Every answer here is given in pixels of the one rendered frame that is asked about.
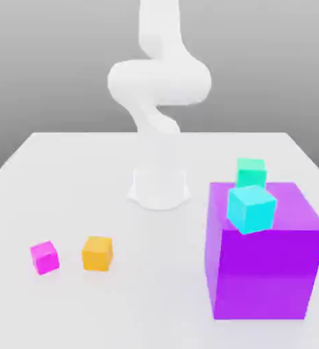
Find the small magenta cube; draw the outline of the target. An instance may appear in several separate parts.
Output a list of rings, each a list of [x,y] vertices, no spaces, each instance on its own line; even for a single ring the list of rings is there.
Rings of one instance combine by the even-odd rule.
[[[60,267],[57,250],[51,241],[46,241],[30,248],[35,270],[39,275],[54,271]]]

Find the small orange cube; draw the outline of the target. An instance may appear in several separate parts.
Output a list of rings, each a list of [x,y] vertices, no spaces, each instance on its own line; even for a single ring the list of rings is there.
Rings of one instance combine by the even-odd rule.
[[[107,271],[113,258],[110,237],[89,237],[82,249],[82,264],[87,271]]]

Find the small cyan cube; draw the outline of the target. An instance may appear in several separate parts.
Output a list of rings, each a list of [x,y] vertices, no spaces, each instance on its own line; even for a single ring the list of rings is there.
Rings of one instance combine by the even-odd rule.
[[[243,235],[273,227],[277,199],[258,185],[228,191],[227,219]]]

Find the small green cube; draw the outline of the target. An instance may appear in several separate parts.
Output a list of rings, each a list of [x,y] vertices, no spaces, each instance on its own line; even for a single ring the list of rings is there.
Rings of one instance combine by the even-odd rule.
[[[257,185],[265,187],[267,168],[264,160],[239,158],[237,160],[236,187]]]

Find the large purple box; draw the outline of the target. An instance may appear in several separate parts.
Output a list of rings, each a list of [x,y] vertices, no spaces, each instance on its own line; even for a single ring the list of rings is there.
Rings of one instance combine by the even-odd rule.
[[[243,235],[226,217],[232,187],[209,186],[204,266],[214,319],[304,319],[319,267],[317,213],[295,183],[267,183],[273,227]]]

